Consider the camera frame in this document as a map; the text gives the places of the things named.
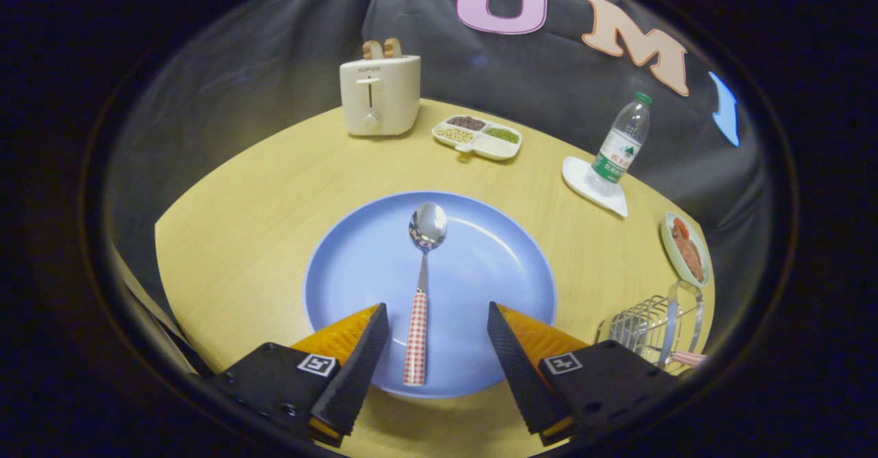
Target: black fabric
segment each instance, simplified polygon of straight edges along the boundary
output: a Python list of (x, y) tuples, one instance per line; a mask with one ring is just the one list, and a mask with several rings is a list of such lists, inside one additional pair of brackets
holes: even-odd
[(119, 254), (169, 315), (156, 222), (229, 158), (341, 105), (338, 67), (361, 49), (369, 1), (251, 0), (195, 34), (144, 92), (107, 196)]
[[(686, 47), (689, 96), (652, 76), (655, 59), (637, 67), (627, 53), (615, 58), (585, 45), (581, 36), (591, 30), (593, 12), (584, 0), (549, 0), (542, 29), (523, 36), (464, 26), (455, 0), (253, 0), (239, 6), (171, 59), (123, 128), (109, 189), (119, 253), (170, 313), (154, 249), (158, 218), (235, 154), (338, 107), (338, 65), (359, 58), (363, 40), (396, 36), (405, 53), (423, 58), (424, 97), (515, 120), (592, 153), (633, 93), (648, 93), (650, 135), (630, 173), (702, 226), (715, 274), (712, 331), (719, 332), (765, 273), (768, 231), (778, 212), (766, 165), (771, 155), (746, 103), (737, 111), (739, 147), (716, 129), (717, 95), (708, 71), (726, 76), (698, 45), (631, 0), (608, 1), (643, 31), (661, 29)], [(520, 0), (490, 0), (490, 8), (514, 16)], [(666, 288), (657, 285), (655, 293)]]

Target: spoon bowl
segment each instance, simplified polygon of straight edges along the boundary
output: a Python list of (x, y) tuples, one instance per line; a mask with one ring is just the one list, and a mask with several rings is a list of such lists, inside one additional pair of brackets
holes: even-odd
[(408, 221), (408, 235), (424, 255), (445, 242), (447, 231), (445, 212), (435, 202), (421, 204)]

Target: bottle cap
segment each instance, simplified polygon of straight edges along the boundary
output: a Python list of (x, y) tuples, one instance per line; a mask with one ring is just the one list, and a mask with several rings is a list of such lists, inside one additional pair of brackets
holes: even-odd
[(647, 107), (650, 107), (652, 105), (652, 98), (644, 95), (643, 93), (640, 93), (640, 92), (635, 93), (634, 98), (637, 98), (637, 99), (639, 99), (639, 101), (642, 101), (643, 103), (645, 103), (645, 105)]

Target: bottle label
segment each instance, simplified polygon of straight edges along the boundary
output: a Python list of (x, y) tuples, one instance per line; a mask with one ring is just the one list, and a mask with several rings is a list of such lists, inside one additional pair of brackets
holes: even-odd
[(592, 168), (604, 179), (618, 182), (631, 166), (637, 152), (640, 152), (640, 145), (618, 130), (612, 129), (606, 135)]

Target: white coaster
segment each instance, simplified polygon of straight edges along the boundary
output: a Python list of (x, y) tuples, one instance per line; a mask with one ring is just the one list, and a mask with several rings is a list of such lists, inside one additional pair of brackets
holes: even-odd
[(589, 164), (579, 158), (567, 157), (564, 158), (561, 174), (564, 175), (567, 185), (578, 195), (617, 213), (620, 217), (627, 217), (628, 203), (625, 202), (625, 191), (619, 184), (615, 184), (609, 195), (601, 195), (586, 181), (586, 171), (589, 167)]

